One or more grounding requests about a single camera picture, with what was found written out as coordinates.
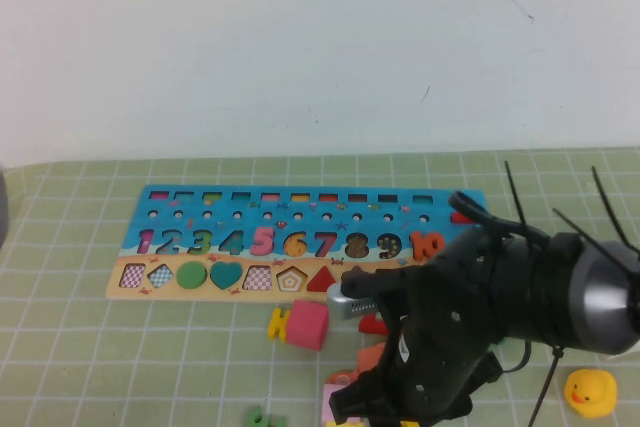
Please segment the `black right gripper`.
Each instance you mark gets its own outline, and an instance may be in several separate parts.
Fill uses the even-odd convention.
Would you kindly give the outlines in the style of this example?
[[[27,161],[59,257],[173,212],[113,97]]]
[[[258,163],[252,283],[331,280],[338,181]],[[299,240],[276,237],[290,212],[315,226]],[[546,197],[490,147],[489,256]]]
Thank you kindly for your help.
[[[433,426],[469,414],[471,395],[501,377],[490,348],[501,332],[489,307],[405,305],[380,313],[389,328],[383,354],[374,370],[330,395],[336,424],[360,417],[370,426]]]

